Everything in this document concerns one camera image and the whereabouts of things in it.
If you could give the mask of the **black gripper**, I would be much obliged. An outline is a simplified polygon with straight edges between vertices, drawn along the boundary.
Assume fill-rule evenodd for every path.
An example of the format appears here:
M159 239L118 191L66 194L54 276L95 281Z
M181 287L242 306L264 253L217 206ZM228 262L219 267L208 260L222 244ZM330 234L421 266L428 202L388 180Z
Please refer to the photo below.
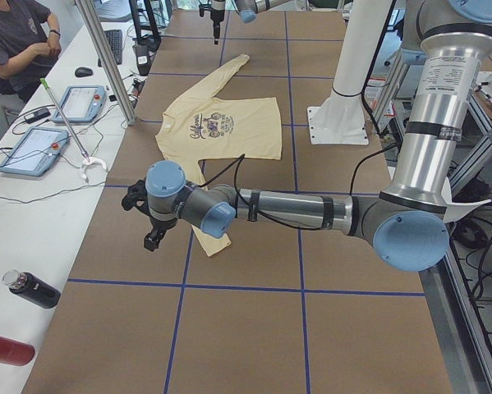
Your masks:
M218 44L220 40L220 25L225 17L225 0L206 0L199 1L199 15L203 17L206 12L210 14L210 19L213 21L213 36L214 44Z
M122 198L122 208L125 211L136 208L149 218L152 229L144 237L144 248L149 251L155 251L166 232L176 226L176 218L171 213L161 213L150 207L144 180L128 186L127 193Z

